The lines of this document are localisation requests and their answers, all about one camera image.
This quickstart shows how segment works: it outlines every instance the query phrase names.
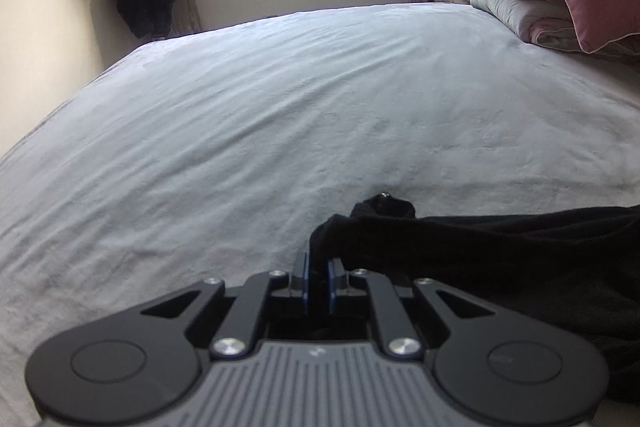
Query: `mattress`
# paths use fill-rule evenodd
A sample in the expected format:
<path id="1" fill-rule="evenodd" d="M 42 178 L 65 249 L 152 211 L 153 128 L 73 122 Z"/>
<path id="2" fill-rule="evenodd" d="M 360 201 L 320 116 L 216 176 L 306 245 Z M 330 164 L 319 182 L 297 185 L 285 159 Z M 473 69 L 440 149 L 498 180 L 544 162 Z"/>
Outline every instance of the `mattress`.
<path id="1" fill-rule="evenodd" d="M 640 73 L 471 6 L 299 13 L 147 44 L 0 160 L 0 425 L 47 337 L 287 269 L 381 191 L 419 216 L 640 203 Z"/>

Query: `white bedsheet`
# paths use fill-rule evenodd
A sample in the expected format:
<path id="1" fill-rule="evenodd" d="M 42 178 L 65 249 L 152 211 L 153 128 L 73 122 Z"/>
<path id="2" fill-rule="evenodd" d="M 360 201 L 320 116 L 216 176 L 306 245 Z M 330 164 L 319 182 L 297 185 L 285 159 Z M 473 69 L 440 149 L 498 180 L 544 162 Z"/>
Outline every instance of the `white bedsheet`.
<path id="1" fill-rule="evenodd" d="M 0 160 L 0 425 L 36 420 L 22 372 L 50 335 L 289 268 L 382 190 L 421 216 L 638 204 L 640 73 L 444 4 L 139 48 Z"/>

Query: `silver bolt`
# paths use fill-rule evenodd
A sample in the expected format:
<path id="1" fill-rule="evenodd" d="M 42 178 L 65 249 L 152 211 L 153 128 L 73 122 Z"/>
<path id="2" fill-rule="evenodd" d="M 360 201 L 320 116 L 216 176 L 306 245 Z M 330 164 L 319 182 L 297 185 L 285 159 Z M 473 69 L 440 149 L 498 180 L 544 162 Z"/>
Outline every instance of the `silver bolt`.
<path id="1" fill-rule="evenodd" d="M 238 355 L 246 348 L 246 344 L 240 339 L 233 337 L 225 337 L 219 339 L 213 344 L 213 349 L 220 355 Z"/>
<path id="2" fill-rule="evenodd" d="M 409 337 L 400 337 L 389 342 L 388 348 L 396 355 L 413 355 L 420 351 L 420 342 Z"/>

